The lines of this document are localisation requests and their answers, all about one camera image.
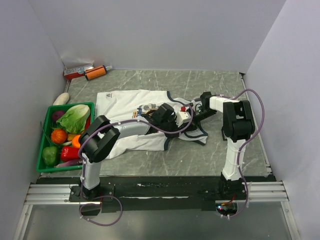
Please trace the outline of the white printed tank top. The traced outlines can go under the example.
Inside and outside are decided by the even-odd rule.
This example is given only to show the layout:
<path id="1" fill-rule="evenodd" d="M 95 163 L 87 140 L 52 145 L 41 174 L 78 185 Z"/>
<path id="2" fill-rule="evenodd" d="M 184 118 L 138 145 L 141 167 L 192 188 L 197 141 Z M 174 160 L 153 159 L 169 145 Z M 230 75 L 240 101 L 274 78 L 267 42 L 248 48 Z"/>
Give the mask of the white printed tank top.
<path id="1" fill-rule="evenodd" d="M 116 90 L 99 92 L 96 97 L 95 116 L 105 116 L 111 123 L 117 123 L 121 134 L 106 157 L 114 159 L 127 150 L 166 151 L 170 138 L 153 127 L 140 123 L 146 122 L 143 114 L 157 110 L 162 104 L 168 104 L 176 113 L 191 101 L 181 97 L 173 98 L 169 91 L 163 90 Z"/>

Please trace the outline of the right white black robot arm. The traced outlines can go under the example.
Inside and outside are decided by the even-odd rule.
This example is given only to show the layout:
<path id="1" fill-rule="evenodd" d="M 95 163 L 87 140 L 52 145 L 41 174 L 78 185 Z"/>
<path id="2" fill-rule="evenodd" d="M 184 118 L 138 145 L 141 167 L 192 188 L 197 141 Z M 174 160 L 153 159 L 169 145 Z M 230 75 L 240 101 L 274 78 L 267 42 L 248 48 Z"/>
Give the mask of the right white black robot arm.
<path id="1" fill-rule="evenodd" d="M 217 112 L 222 114 L 221 133 L 227 142 L 226 160 L 220 175 L 218 193 L 223 199 L 240 196 L 246 192 L 243 185 L 242 166 L 246 145 L 256 126 L 248 100 L 229 99 L 211 92 L 203 92 L 194 104 L 194 122 L 198 123 Z"/>

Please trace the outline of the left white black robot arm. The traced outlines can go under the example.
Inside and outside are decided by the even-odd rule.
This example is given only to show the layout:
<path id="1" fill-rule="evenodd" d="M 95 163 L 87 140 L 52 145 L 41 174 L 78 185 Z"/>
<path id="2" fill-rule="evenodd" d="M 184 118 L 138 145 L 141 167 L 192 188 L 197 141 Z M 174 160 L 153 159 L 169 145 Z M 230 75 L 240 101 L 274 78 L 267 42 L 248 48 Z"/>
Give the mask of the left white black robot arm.
<path id="1" fill-rule="evenodd" d="M 187 130 L 193 117 L 194 110 L 191 105 L 184 105 L 179 111 L 175 111 L 167 103 L 135 118 L 116 122 L 100 115 L 79 138 L 78 156 L 82 159 L 81 197 L 87 201 L 98 197 L 102 161 L 111 153 L 117 140 L 147 135 L 151 129 L 177 137 Z"/>

